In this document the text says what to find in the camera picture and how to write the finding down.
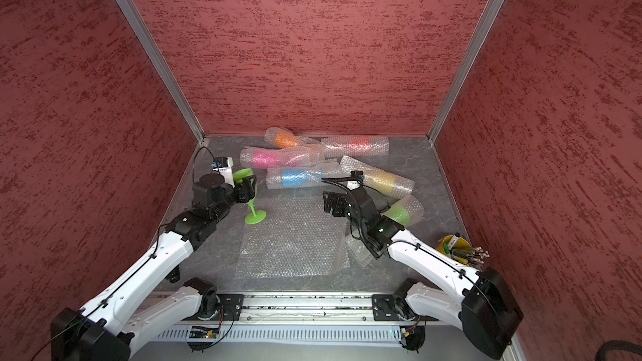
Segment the pink glass in bubble wrap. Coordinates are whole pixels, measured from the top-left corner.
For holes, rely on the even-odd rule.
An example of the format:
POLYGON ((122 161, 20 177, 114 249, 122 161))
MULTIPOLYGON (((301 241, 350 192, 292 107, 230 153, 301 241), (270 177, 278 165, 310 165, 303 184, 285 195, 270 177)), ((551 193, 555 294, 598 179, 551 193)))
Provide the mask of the pink glass in bubble wrap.
POLYGON ((246 147, 240 153, 243 167, 257 169, 317 165, 322 160, 322 155, 317 151, 304 146, 279 150, 246 147))

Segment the blue glass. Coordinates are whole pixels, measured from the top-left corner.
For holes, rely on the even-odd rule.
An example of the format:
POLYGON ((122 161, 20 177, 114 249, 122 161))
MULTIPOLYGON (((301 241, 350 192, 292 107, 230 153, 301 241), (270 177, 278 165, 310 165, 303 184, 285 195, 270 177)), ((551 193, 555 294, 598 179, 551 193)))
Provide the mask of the blue glass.
POLYGON ((337 162, 314 166, 279 167, 267 169, 266 184, 270 190, 320 187, 323 178, 344 176, 337 162))

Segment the right aluminium corner post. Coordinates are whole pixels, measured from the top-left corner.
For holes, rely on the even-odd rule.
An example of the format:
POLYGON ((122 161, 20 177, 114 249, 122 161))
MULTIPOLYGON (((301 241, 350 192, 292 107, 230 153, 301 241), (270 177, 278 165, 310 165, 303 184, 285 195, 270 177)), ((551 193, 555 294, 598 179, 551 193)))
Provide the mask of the right aluminium corner post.
POLYGON ((447 117, 451 112, 474 63, 476 62, 476 58, 483 48, 504 2, 505 0, 488 0, 483 8, 483 12, 478 19, 476 28, 474 29, 471 39, 466 47, 461 63, 454 74, 449 90, 446 92, 446 97, 444 98, 436 119, 427 135, 432 145, 436 145, 437 138, 446 123, 447 117))

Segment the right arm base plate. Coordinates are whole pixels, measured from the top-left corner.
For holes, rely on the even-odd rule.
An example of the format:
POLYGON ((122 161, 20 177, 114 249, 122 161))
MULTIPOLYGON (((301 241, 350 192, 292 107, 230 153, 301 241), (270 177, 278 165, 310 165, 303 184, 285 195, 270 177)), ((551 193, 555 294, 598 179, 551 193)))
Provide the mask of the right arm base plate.
POLYGON ((371 299, 375 321, 416 321, 416 314, 411 310, 407 302, 399 296, 375 294, 371 299))

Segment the dark green glass in wrap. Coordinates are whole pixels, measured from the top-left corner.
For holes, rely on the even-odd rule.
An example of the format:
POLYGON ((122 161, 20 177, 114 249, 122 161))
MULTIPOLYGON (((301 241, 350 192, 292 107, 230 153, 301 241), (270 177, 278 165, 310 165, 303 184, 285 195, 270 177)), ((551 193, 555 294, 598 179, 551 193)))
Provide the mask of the dark green glass in wrap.
MULTIPOLYGON (((383 213, 403 227, 410 227, 420 222, 424 216, 425 209, 423 205, 414 196, 407 196, 393 203, 391 207, 383 213)), ((349 254, 361 267, 367 267, 375 260, 373 255, 368 251, 363 242, 357 237, 358 232, 355 227, 346 229, 344 238, 345 245, 349 254)))

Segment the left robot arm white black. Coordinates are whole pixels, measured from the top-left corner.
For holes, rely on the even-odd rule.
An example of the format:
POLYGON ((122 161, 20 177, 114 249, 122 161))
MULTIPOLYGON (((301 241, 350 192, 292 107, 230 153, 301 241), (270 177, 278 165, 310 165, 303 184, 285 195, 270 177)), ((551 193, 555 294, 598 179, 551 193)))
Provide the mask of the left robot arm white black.
POLYGON ((153 290, 214 234, 237 204, 256 196, 248 170, 204 175, 192 186, 192 207, 160 229, 155 243, 126 272, 78 310, 64 309, 51 324, 53 360, 128 360, 182 319, 221 324, 217 289, 199 278, 140 312, 153 290))

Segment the clear bubble wrap sheet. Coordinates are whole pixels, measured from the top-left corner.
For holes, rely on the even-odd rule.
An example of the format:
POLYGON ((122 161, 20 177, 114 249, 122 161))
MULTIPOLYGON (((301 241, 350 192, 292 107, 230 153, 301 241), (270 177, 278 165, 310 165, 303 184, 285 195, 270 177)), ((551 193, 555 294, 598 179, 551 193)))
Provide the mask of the clear bubble wrap sheet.
POLYGON ((349 267, 346 220, 326 213, 321 196, 268 198, 260 207, 267 217, 244 226, 237 277, 326 276, 349 267))

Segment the light green wine glass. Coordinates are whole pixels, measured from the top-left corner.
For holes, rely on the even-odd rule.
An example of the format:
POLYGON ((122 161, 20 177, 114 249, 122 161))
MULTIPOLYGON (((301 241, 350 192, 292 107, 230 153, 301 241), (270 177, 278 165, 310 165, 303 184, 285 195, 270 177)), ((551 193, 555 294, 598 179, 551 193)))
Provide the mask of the light green wine glass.
MULTIPOLYGON (((252 169, 242 169, 233 174, 233 179, 236 184, 237 182, 241 182, 242 180, 244 180, 245 177, 251 175, 255 175, 252 169)), ((263 222, 267 217, 267 212, 256 209, 255 199, 249 203, 246 203, 250 209, 249 214, 245 217, 245 223, 247 225, 259 224, 260 222, 263 222)))

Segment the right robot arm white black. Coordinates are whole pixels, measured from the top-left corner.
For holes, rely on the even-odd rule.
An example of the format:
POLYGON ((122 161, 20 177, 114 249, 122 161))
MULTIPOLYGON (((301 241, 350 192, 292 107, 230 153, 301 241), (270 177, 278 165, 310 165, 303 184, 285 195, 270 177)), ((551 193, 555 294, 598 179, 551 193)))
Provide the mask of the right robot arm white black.
POLYGON ((324 192, 324 211, 344 217, 369 255, 387 256, 433 283, 414 282, 401 291, 401 302, 419 317, 431 317, 461 329, 483 354, 499 360, 512 344, 523 311, 496 270, 480 271, 429 247, 404 225, 382 214, 363 187, 324 192))

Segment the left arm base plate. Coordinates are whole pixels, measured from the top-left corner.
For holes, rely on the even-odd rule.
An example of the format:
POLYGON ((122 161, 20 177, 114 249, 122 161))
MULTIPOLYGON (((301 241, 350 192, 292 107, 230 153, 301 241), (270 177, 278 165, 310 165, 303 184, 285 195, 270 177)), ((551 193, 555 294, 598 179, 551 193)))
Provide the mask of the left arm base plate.
POLYGON ((203 297, 197 312, 185 321, 237 321, 240 319, 245 296, 242 294, 209 294, 203 297))

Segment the left base wiring board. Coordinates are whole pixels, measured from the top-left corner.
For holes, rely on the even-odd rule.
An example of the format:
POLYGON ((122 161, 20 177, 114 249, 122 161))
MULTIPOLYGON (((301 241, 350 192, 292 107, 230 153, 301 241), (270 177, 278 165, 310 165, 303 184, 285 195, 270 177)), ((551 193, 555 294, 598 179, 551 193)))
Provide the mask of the left base wiring board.
POLYGON ((192 352, 203 352, 218 341, 220 328, 192 326, 187 336, 187 345, 192 352))

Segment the orange glass in bubble wrap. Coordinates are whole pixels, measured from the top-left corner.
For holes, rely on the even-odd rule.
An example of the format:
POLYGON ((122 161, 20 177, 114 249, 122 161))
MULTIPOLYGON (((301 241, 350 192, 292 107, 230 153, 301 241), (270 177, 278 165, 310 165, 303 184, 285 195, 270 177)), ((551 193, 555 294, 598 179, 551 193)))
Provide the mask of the orange glass in bubble wrap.
POLYGON ((312 151, 317 160, 324 160, 324 146, 319 140, 302 135, 294 135, 290 130, 282 127, 269 127, 264 134, 264 140, 279 149, 293 147, 307 147, 312 151))

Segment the aluminium front rail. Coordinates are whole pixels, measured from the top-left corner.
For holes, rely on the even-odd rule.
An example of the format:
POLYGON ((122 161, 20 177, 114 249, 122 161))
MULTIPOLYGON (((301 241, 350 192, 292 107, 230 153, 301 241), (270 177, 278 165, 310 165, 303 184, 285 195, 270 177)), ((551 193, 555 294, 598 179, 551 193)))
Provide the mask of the aluminium front rail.
MULTIPOLYGON (((236 292, 245 300, 239 324, 412 324, 415 321, 375 321, 367 292, 236 292)), ((411 289, 404 299, 417 318, 430 324, 461 323, 461 304, 429 287, 411 289)))

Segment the red glass in bubble wrap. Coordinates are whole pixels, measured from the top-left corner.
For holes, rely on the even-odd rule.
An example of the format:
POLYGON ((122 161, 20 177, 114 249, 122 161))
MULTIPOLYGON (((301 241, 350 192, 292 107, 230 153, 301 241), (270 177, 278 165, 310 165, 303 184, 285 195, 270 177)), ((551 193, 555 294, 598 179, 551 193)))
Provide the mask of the red glass in bubble wrap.
POLYGON ((336 135, 322 138, 324 155, 327 158, 347 156, 383 156, 390 150, 386 136, 336 135))

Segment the left aluminium corner post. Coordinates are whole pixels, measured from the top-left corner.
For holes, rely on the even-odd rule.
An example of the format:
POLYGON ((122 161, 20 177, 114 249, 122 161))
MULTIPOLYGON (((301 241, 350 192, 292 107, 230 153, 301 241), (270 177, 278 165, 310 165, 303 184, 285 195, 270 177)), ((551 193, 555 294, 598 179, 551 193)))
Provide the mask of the left aluminium corner post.
POLYGON ((171 68, 165 60, 159 46, 155 42, 151 31, 147 27, 144 18, 135 5, 134 0, 115 0, 120 8, 120 11, 125 16, 128 24, 132 28, 135 36, 138 38, 143 50, 147 54, 149 60, 162 79, 163 84, 167 88, 175 105, 183 116, 185 122, 190 127, 192 134, 196 137, 199 143, 204 142, 206 132, 198 121, 192 107, 189 105, 187 97, 183 93, 176 77, 171 71, 171 68))

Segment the yellow glass in bubble wrap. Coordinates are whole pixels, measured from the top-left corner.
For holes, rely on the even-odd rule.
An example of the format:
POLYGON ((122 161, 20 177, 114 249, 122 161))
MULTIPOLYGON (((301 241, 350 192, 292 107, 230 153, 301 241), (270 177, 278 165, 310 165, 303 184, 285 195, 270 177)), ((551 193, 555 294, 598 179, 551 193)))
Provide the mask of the yellow glass in bubble wrap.
POLYGON ((347 155, 341 159, 339 164, 347 174, 355 170, 364 172, 364 183, 388 197, 396 199, 407 197, 411 195, 416 185, 416 182, 411 179, 389 173, 347 155))

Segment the aluminium corner post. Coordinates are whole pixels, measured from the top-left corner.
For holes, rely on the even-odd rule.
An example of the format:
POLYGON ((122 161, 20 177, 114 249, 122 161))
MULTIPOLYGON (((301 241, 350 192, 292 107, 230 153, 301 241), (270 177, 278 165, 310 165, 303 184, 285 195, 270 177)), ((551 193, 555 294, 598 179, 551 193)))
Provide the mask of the aluminium corner post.
POLYGON ((447 117, 451 112, 474 63, 476 62, 476 58, 483 48, 504 2, 505 0, 488 0, 483 8, 483 12, 478 19, 476 28, 474 29, 471 39, 466 47, 461 63, 454 74, 449 90, 446 92, 446 97, 444 98, 436 119, 427 135, 432 145, 436 145, 437 138, 446 123, 447 117))
POLYGON ((147 54, 149 60, 162 79, 163 84, 167 88, 175 105, 183 116, 185 122, 190 127, 192 134, 196 137, 199 143, 204 142, 206 132, 198 121, 192 107, 189 105, 187 97, 183 93, 176 77, 171 71, 171 68, 165 60, 159 46, 155 42, 151 31, 147 27, 144 18, 135 5, 134 0, 115 0, 120 8, 120 11, 125 16, 128 24, 132 28, 135 36, 138 38, 143 50, 147 54))

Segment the right base wiring plug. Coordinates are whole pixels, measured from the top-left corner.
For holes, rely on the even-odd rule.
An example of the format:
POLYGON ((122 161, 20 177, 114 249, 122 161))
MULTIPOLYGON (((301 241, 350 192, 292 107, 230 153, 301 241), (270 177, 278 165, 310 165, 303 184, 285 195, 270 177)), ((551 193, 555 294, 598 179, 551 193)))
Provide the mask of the right base wiring plug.
POLYGON ((401 330, 400 345, 403 349, 411 352, 419 352, 426 340, 426 329, 415 327, 401 330))

